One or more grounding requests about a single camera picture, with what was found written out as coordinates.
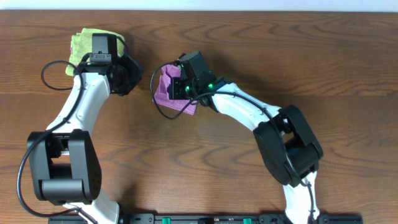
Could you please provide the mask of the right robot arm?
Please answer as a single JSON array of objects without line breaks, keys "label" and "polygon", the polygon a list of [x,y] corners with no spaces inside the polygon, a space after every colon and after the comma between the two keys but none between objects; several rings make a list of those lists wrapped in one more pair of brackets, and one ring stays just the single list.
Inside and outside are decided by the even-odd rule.
[{"label": "right robot arm", "polygon": [[314,223],[320,211],[315,179],[323,150],[302,112],[294,105],[269,105],[245,93],[235,82],[216,78],[199,51],[182,54],[180,70],[167,92],[235,119],[252,131],[269,173],[284,188],[285,214],[291,223]]}]

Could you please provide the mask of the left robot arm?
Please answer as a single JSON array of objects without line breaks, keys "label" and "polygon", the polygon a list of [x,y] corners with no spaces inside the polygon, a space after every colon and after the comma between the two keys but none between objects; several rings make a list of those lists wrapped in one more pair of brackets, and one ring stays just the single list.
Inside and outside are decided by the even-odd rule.
[{"label": "left robot arm", "polygon": [[[94,33],[91,50],[73,66],[73,86],[58,116],[45,131],[32,132],[17,174],[17,196],[29,213],[49,223],[119,223],[120,206],[102,190],[102,173],[91,133],[104,102],[112,94],[128,95],[139,83],[142,67],[117,35]],[[30,164],[38,200],[64,211],[39,213],[22,197],[22,172]]]}]

